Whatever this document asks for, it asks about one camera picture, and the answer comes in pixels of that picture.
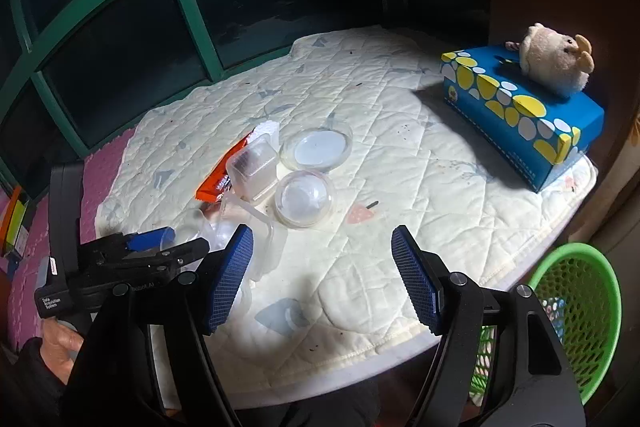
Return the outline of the person's left hand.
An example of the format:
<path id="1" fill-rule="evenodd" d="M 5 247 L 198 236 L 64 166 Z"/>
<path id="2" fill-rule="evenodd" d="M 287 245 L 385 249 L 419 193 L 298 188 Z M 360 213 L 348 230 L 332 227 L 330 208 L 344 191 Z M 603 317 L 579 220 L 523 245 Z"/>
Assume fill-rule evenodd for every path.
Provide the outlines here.
<path id="1" fill-rule="evenodd" d="M 84 338 L 53 317 L 42 321 L 40 357 L 49 371 L 64 385 L 68 383 L 74 367 L 72 353 L 77 353 Z"/>

